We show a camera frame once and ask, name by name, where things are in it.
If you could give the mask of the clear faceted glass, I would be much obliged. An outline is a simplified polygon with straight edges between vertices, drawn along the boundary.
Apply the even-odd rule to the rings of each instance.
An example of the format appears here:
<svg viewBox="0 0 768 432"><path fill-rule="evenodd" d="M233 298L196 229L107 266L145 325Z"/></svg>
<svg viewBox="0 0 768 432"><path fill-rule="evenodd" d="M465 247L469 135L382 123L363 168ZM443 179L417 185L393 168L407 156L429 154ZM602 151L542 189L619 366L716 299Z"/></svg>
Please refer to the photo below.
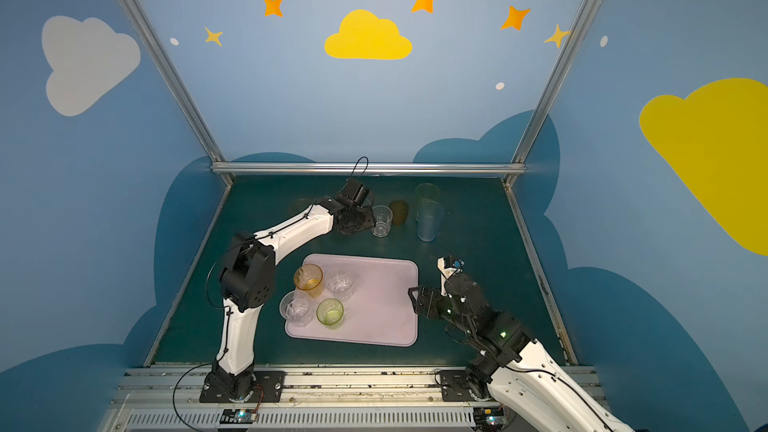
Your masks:
<svg viewBox="0 0 768 432"><path fill-rule="evenodd" d="M313 299L304 291L293 290L280 301L279 312L287 325L305 327L315 317Z"/></svg>
<svg viewBox="0 0 768 432"><path fill-rule="evenodd" d="M354 279L343 272L334 272L326 282L326 288L331 295L341 302L348 301L354 293Z"/></svg>
<svg viewBox="0 0 768 432"><path fill-rule="evenodd" d="M374 227L372 234L377 238L386 237L392 226L393 212L385 205L375 205L372 207L374 217Z"/></svg>

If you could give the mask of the lilac plastic tray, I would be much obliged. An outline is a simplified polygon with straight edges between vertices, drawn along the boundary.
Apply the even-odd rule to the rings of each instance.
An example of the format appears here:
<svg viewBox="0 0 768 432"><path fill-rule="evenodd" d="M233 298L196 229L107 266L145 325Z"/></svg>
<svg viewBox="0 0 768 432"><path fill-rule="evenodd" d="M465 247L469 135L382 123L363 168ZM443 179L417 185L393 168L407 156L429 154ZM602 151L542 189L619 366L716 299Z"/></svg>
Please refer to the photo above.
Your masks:
<svg viewBox="0 0 768 432"><path fill-rule="evenodd" d="M316 316L320 302L331 298L325 290L313 301L311 322L297 326L287 322L285 332L296 339L409 347L418 337L418 319L408 289L418 285L418 267L408 260L331 254L311 254L305 263L319 266L327 274L351 277L352 295L343 302L339 323L322 324Z"/></svg>

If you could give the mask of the amber faceted glass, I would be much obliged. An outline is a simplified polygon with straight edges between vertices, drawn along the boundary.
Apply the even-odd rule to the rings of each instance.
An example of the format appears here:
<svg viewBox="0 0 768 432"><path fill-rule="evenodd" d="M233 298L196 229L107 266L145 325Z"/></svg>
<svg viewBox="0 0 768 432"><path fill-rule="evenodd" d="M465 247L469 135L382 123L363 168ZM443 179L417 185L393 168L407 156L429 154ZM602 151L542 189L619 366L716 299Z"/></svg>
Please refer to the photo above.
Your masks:
<svg viewBox="0 0 768 432"><path fill-rule="evenodd" d="M323 294L324 273L316 264L303 264L294 273L293 281L297 290L305 292L312 298L318 298Z"/></svg>

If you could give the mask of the green faceted glass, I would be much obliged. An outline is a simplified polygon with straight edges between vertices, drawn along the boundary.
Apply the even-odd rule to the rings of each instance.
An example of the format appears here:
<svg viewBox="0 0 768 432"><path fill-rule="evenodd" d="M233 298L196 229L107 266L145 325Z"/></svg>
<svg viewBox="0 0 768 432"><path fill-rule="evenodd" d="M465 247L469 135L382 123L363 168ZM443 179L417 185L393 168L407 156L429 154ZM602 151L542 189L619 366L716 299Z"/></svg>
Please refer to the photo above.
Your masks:
<svg viewBox="0 0 768 432"><path fill-rule="evenodd" d="M321 325L328 328L338 328L345 316L344 304L336 298L321 301L316 308L316 318Z"/></svg>

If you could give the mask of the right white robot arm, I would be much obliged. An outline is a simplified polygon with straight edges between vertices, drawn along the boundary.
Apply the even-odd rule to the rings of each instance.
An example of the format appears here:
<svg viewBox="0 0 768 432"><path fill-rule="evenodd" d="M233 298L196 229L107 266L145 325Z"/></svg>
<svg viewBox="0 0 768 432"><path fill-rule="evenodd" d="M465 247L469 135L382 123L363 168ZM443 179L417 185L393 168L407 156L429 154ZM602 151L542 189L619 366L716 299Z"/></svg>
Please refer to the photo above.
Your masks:
<svg viewBox="0 0 768 432"><path fill-rule="evenodd" d="M478 352L467 368L472 393L508 407L538 431L630 431L529 335L511 314L495 310L480 285L463 272L443 287L411 287L416 314L461 331Z"/></svg>

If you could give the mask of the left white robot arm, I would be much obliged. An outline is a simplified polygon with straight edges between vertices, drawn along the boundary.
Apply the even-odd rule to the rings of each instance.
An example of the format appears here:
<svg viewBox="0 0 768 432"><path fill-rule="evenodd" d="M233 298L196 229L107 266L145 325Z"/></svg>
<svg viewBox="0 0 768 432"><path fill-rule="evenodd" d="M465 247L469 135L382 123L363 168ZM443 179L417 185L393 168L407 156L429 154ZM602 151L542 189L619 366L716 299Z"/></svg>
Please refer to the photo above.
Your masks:
<svg viewBox="0 0 768 432"><path fill-rule="evenodd" d="M222 338L204 379L202 403L254 400L254 340L261 310L274 293L279 262L333 230L352 235L373 226L373 206L366 200L325 196L296 216L235 241L224 255L219 273L224 313Z"/></svg>

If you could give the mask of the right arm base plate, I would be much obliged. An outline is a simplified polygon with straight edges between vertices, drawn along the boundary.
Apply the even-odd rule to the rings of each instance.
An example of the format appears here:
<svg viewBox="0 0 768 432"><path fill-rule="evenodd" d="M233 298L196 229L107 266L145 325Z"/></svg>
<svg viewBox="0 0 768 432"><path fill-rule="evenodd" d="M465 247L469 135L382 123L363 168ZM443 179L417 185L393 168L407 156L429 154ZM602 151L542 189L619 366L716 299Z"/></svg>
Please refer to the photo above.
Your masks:
<svg viewBox="0 0 768 432"><path fill-rule="evenodd" d="M482 402L490 399L486 385L467 369L442 369L435 376L444 402Z"/></svg>

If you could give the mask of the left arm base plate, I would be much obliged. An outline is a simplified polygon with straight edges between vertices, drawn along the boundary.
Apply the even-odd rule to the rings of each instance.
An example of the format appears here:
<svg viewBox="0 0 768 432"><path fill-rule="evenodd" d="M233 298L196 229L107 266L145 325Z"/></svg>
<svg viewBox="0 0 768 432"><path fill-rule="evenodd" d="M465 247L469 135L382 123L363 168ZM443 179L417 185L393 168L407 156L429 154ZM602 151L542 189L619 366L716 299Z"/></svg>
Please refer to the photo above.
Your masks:
<svg viewBox="0 0 768 432"><path fill-rule="evenodd" d="M232 375L209 372L199 397L201 403L278 403L286 373L282 370L246 370Z"/></svg>

